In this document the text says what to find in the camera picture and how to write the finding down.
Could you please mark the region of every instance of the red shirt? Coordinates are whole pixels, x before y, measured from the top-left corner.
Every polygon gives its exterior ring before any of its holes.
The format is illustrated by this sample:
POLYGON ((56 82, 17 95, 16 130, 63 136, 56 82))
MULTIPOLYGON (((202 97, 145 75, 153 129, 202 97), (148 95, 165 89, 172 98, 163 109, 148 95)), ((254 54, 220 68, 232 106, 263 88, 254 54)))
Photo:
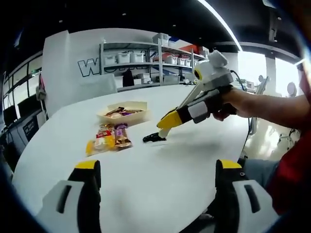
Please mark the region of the red shirt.
MULTIPOLYGON (((300 88, 311 104, 310 85, 305 73, 300 88)), ((301 190, 306 179, 311 177, 311 112, 305 126, 299 141, 280 160, 267 187, 273 200, 273 207, 278 214, 283 214, 297 205, 303 196, 301 190)))

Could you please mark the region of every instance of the office chair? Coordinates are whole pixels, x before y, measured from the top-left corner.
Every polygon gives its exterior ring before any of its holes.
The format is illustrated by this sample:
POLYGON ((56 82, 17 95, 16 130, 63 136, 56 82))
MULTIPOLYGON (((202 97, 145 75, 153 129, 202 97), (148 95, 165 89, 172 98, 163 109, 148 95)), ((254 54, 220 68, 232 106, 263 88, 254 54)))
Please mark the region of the office chair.
MULTIPOLYGON (((269 81, 269 77, 264 79, 263 76, 260 75, 258 80, 260 81, 260 84, 257 86, 255 94, 256 95, 262 95, 266 89, 266 85, 269 81)), ((252 117, 251 122, 250 122, 249 135, 254 135, 256 133, 256 131, 257 131, 257 117, 252 117)))
MULTIPOLYGON (((293 82, 287 85, 287 93, 289 94, 289 97, 295 97, 297 95, 297 88, 293 82)), ((291 129, 288 135, 284 135, 281 133, 278 139, 278 143, 280 143, 282 139, 286 139, 288 141, 287 150, 289 150, 295 144, 295 142, 292 139, 292 133, 294 132, 296 132, 296 130, 291 129)))

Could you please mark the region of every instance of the window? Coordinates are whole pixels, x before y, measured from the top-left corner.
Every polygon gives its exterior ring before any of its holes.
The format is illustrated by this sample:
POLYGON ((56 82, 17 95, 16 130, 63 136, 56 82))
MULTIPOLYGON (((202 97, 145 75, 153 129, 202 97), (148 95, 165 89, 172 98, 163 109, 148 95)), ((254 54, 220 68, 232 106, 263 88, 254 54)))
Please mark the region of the window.
POLYGON ((276 92, 282 97, 288 97, 287 85, 294 83, 299 89, 298 69, 292 63, 276 58, 276 92))
POLYGON ((266 57, 264 54, 254 52, 239 52, 239 75, 241 79, 253 82, 259 85, 259 76, 267 77, 266 57))
POLYGON ((35 70, 42 67, 42 56, 33 59, 29 63, 28 73, 32 74, 35 70))
POLYGON ((8 81, 6 81, 4 84, 3 84, 3 93, 6 94, 8 93, 9 89, 12 87, 12 77, 10 77, 8 79, 8 81))
POLYGON ((40 73, 38 73, 37 75, 33 76, 28 80, 29 96, 35 95, 35 88, 39 86, 39 75, 40 73))
POLYGON ((16 73, 13 75, 13 82, 16 84, 18 81, 20 81, 22 78, 27 76, 27 64, 24 65, 21 69, 19 69, 16 73))
POLYGON ((13 102, 13 94, 10 92, 9 94, 5 95, 3 98, 3 108, 7 109, 8 107, 11 107, 14 104, 13 102))
POLYGON ((15 110, 17 114, 17 118, 20 118, 18 104, 23 100, 28 98, 28 91, 27 91, 27 82, 16 87, 13 91, 14 93, 14 102, 15 102, 15 110))

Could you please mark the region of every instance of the black object on shelf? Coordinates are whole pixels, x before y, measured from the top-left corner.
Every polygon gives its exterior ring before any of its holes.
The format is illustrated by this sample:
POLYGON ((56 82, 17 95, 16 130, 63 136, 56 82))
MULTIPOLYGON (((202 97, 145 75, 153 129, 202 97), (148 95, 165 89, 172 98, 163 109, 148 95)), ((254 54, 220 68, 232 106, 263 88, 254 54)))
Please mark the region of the black object on shelf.
POLYGON ((17 119, 15 106, 13 105, 5 109, 3 111, 3 117, 4 117, 4 123, 6 126, 9 126, 10 124, 12 124, 17 119))
POLYGON ((123 73, 123 87, 134 86, 132 71, 129 69, 123 73))
POLYGON ((23 100, 21 103, 18 104, 18 109, 19 109, 19 114, 20 117, 27 117, 31 113, 40 110, 41 109, 41 104, 37 100, 36 96, 30 96, 29 98, 23 100))

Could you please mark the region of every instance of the snack package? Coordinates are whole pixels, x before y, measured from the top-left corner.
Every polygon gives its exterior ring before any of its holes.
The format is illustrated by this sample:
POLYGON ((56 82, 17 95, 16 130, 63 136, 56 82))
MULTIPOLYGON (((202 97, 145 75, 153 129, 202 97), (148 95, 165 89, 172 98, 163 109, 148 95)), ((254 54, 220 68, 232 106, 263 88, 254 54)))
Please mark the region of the snack package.
POLYGON ((126 128, 127 124, 115 126, 115 147, 120 150, 132 146, 132 142, 127 137, 126 128))
POLYGON ((115 139, 112 125, 100 125, 95 140, 88 141, 86 145, 86 155, 102 153, 108 150, 114 150, 115 139))
POLYGON ((142 110, 136 110, 136 109, 125 109, 124 107, 118 107, 110 112, 108 112, 105 116, 110 118, 119 118, 122 116, 131 115, 134 113, 142 112, 142 110))

